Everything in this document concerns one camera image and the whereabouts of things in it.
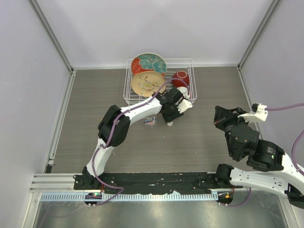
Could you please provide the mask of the clear plastic water bottle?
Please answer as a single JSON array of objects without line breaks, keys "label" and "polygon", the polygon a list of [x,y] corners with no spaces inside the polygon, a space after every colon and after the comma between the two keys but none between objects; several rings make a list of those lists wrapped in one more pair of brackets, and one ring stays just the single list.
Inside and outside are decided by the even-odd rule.
[{"label": "clear plastic water bottle", "polygon": [[145,125],[154,125],[156,123],[156,115],[149,115],[143,119]]}]

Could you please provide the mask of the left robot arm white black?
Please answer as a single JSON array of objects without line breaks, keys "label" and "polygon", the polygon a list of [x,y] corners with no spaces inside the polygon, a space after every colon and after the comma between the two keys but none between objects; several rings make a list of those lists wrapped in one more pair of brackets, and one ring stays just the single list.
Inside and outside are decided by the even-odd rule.
[{"label": "left robot arm white black", "polygon": [[184,115],[184,104],[191,105],[188,88],[173,87],[154,93],[147,99],[127,107],[112,105],[98,125],[98,140],[90,162],[83,168],[80,184],[92,190],[101,184],[100,175],[112,151],[124,142],[129,127],[144,118],[161,113],[166,123]]}]

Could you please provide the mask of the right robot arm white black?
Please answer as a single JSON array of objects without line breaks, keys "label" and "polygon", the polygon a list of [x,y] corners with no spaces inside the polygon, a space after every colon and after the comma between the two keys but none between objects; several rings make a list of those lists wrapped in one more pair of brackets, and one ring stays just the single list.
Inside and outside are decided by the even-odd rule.
[{"label": "right robot arm white black", "polygon": [[289,156],[275,143],[260,139],[260,133],[249,126],[264,122],[268,112],[275,110],[263,104],[253,104],[249,113],[239,107],[215,107],[214,125],[224,132],[229,156],[237,162],[247,158],[254,172],[220,164],[214,181],[221,188],[241,186],[267,191],[302,209],[304,169],[295,160],[295,148],[303,134],[297,137]]}]

